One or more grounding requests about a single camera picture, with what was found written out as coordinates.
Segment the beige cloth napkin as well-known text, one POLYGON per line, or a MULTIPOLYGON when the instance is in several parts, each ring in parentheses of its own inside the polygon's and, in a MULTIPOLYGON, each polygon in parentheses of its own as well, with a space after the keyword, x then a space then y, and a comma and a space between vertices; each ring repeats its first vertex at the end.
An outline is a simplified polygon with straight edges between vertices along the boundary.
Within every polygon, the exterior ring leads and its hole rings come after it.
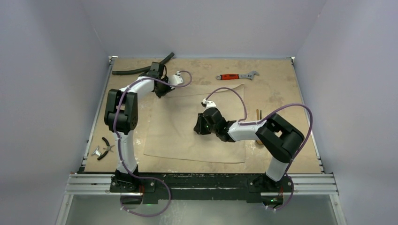
POLYGON ((243 163, 245 142, 223 142, 210 131, 210 125, 200 116, 201 102, 215 102, 227 121, 244 117, 241 98, 244 85, 227 86, 213 93, 216 85, 192 85, 178 88, 161 98, 154 98, 149 120, 144 154, 148 156, 184 159, 212 163, 243 163))

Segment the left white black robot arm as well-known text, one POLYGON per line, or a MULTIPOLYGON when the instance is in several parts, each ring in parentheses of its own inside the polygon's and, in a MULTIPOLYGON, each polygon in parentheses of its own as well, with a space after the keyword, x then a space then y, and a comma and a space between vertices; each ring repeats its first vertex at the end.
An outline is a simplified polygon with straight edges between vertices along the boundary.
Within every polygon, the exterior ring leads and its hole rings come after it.
POLYGON ((138 124, 138 101, 149 93, 163 97, 184 80, 179 73, 167 75, 163 63, 153 62, 149 70, 142 72, 131 84, 120 89, 110 89, 107 94, 104 122, 115 137, 119 162, 115 171, 116 182, 129 192, 140 185, 132 137, 138 124))

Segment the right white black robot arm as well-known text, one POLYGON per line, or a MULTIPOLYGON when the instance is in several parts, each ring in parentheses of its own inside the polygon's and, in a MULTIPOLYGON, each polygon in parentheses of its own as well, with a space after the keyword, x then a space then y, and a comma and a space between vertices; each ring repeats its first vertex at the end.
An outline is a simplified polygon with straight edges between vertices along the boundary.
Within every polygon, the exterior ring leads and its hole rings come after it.
POLYGON ((208 107, 198 114, 193 130, 198 135, 215 134, 223 142, 261 141, 272 156, 263 184, 266 189, 274 191, 281 186, 283 176, 311 134, 308 131, 304 135, 278 114, 292 106, 293 104, 284 105, 261 120, 246 123, 227 121, 218 108, 208 107))

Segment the black foam tube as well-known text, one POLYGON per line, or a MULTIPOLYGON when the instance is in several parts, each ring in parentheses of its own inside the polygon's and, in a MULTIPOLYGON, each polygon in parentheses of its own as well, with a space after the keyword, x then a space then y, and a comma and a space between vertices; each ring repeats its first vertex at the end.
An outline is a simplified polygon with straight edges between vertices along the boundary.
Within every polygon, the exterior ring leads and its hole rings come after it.
MULTIPOLYGON (((169 62, 173 57, 175 56, 174 52, 171 52, 168 56, 166 56, 162 61, 160 61, 160 64, 166 64, 169 62)), ((118 71, 113 71, 112 75, 135 75, 135 74, 142 74, 142 73, 147 73, 150 70, 151 66, 143 67, 143 68, 137 68, 133 70, 118 70, 118 71)))

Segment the gold spoon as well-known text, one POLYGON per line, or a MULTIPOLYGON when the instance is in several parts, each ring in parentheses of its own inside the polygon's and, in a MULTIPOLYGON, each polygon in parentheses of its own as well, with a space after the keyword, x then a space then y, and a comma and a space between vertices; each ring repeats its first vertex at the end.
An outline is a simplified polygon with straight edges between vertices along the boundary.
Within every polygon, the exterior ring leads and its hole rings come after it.
MULTIPOLYGON (((256 109, 257 120, 260 120, 260 119, 259 119, 259 113, 260 113, 260 110, 259 110, 259 109, 256 109)), ((256 140, 255 142, 256 142, 257 145, 262 145, 262 144, 263 144, 263 143, 261 142, 261 140, 256 140)))

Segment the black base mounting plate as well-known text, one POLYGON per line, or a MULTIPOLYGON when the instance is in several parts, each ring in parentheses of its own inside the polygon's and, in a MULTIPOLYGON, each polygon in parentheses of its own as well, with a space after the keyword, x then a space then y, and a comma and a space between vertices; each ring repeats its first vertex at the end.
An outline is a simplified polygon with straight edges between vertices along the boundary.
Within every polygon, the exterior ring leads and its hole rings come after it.
POLYGON ((135 195, 136 202, 159 200, 245 201, 265 205, 283 204, 292 191, 291 178, 273 181, 264 173, 160 173, 138 172, 134 176, 115 172, 110 192, 135 195))

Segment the left aluminium side rail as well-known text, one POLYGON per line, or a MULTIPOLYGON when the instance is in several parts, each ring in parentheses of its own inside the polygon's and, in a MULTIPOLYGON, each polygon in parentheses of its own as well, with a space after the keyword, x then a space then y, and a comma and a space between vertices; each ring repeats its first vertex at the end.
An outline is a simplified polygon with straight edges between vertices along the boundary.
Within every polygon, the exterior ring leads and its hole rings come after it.
POLYGON ((85 150, 84 150, 82 163, 81 163, 78 171, 83 171, 83 169, 85 168, 85 166, 87 164, 87 159, 88 159, 88 156, 90 155, 90 146, 91 146, 91 143, 92 143, 93 133, 94 133, 94 130, 95 130, 96 123, 98 121, 98 116, 100 114, 100 109, 101 109, 101 106, 102 106, 103 97, 105 95, 106 88, 107 88, 107 85, 108 85, 108 82, 109 82, 109 78, 111 76, 115 60, 117 58, 118 58, 118 56, 109 56, 109 66, 108 66, 108 70, 107 70, 107 73, 106 73, 105 82, 104 82, 102 91, 100 93, 99 103, 97 105, 97 110, 96 110, 96 113, 95 113, 95 116, 94 116, 94 120, 93 120, 93 123, 92 123, 92 127, 91 127, 91 130, 90 130, 89 136, 88 136, 87 144, 86 144, 86 147, 85 147, 85 150))

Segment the aluminium side rail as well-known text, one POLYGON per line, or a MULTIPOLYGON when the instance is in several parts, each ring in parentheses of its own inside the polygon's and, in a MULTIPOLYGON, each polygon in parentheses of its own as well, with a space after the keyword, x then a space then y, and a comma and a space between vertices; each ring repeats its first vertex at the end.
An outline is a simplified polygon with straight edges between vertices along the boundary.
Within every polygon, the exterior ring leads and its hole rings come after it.
POLYGON ((102 91, 100 93, 99 103, 97 105, 97 110, 96 110, 96 113, 95 113, 95 116, 94 116, 94 120, 93 120, 93 123, 92 123, 92 127, 91 127, 91 130, 90 130, 89 136, 88 136, 87 144, 86 144, 86 147, 85 147, 85 150, 84 150, 82 163, 81 163, 78 171, 83 171, 83 169, 85 168, 85 166, 87 164, 87 159, 88 159, 88 156, 90 155, 90 146, 91 146, 91 143, 92 143, 93 133, 94 133, 94 130, 95 130, 96 123, 98 121, 98 116, 100 114, 100 109, 101 109, 101 106, 102 106, 103 97, 105 95, 106 88, 107 88, 107 85, 108 85, 108 82, 109 82, 109 78, 111 76, 115 60, 117 58, 118 58, 118 56, 109 56, 109 66, 108 66, 108 70, 107 70, 107 73, 106 73, 105 82, 104 82, 102 91))
MULTIPOLYGON (((295 77, 296 77, 296 82, 297 82, 297 86, 298 86, 298 89, 299 89, 299 92, 300 92, 301 101, 302 101, 302 104, 305 105, 306 103, 305 103, 305 100, 304 100, 304 97, 303 97, 303 92, 302 92, 302 90, 301 90, 301 87, 300 87, 300 84, 299 84, 299 80, 298 80, 298 77, 297 77, 297 72, 296 72, 296 69, 295 69, 295 66, 294 66, 295 57, 294 57, 294 56, 291 56, 291 57, 290 57, 290 60, 291 60, 291 65, 292 65, 292 68, 293 68, 293 70, 294 70, 294 74, 295 74, 295 77)), ((321 171, 321 174, 325 174, 324 167, 323 167, 323 163, 322 163, 322 160, 321 160, 321 156, 320 156, 320 154, 319 154, 318 147, 317 147, 317 143, 316 143, 316 140, 315 140, 315 137, 314 137, 314 134, 313 134, 313 125, 314 125, 314 124, 313 124, 313 121, 314 121, 314 120, 311 120, 311 118, 310 118, 310 113, 309 113, 306 109, 305 109, 304 111, 305 111, 305 113, 306 113, 306 118, 307 118, 308 125, 311 127, 310 136, 311 136, 312 144, 313 144, 313 146, 314 146, 315 154, 316 154, 316 156, 317 156, 317 161, 318 161, 318 164, 319 164, 319 169, 320 169, 320 171, 321 171)))

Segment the red handled adjustable wrench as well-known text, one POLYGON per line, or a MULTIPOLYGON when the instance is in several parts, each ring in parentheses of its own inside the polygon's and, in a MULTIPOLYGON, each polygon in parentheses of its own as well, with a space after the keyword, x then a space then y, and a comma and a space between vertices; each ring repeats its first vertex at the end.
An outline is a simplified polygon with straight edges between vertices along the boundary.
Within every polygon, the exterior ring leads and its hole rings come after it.
POLYGON ((236 79, 250 79, 253 80, 255 76, 260 74, 257 71, 250 71, 246 74, 220 74, 215 78, 216 80, 236 80, 236 79))

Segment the black handled pliers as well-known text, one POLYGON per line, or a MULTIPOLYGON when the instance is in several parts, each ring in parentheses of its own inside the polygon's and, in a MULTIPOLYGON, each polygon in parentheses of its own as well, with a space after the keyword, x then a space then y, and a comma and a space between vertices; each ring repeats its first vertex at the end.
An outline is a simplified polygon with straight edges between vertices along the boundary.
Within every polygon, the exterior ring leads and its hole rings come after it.
POLYGON ((98 161, 102 160, 109 152, 113 152, 114 145, 111 145, 107 138, 102 137, 102 141, 104 141, 106 147, 103 148, 104 152, 97 158, 98 161))

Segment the right aluminium side rail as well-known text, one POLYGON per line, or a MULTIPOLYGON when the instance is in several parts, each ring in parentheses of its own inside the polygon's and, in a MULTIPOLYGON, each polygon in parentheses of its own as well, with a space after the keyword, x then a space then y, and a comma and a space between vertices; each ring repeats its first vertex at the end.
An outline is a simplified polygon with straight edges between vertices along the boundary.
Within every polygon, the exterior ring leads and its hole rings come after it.
MULTIPOLYGON (((294 57, 294 56, 291 56, 291 57, 290 57, 290 60, 291 60, 291 65, 292 65, 292 68, 293 68, 293 70, 294 70, 294 74, 295 74, 295 77, 296 77, 296 82, 297 82, 297 86, 298 86, 298 89, 299 89, 299 92, 300 92, 301 101, 302 101, 302 104, 305 105, 306 103, 305 103, 305 100, 304 100, 304 97, 303 97, 303 92, 302 92, 302 90, 301 90, 301 87, 300 87, 300 84, 299 84, 299 80, 298 80, 298 77, 297 77, 297 72, 296 72, 296 69, 295 69, 295 66, 294 66, 295 57, 294 57)), ((314 121, 314 120, 311 120, 311 118, 310 118, 310 113, 309 113, 306 109, 305 109, 304 111, 305 111, 305 113, 306 113, 306 118, 307 118, 308 125, 311 127, 310 136, 311 136, 312 144, 313 144, 313 146, 314 146, 315 154, 316 154, 316 156, 317 156, 317 161, 318 161, 318 164, 319 164, 319 169, 320 169, 320 171, 321 171, 321 174, 325 174, 324 167, 323 167, 323 163, 322 163, 322 160, 321 160, 321 156, 320 156, 320 154, 319 154, 318 147, 317 147, 317 143, 316 143, 316 140, 315 140, 315 137, 314 137, 314 134, 313 134, 313 125, 314 125, 314 124, 313 124, 313 121, 314 121)))

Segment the aluminium front rail frame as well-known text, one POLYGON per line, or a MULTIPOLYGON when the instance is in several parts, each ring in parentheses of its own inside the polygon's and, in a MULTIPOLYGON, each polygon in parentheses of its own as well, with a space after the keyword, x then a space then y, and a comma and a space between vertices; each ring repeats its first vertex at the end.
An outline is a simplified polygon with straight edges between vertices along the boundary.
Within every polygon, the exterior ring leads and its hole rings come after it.
MULTIPOLYGON (((330 199, 331 210, 338 225, 347 221, 340 206, 339 191, 333 174, 291 174, 294 196, 325 195, 330 199)), ((67 222, 68 213, 75 195, 135 195, 135 193, 110 192, 111 174, 71 174, 68 178, 57 225, 67 222)))

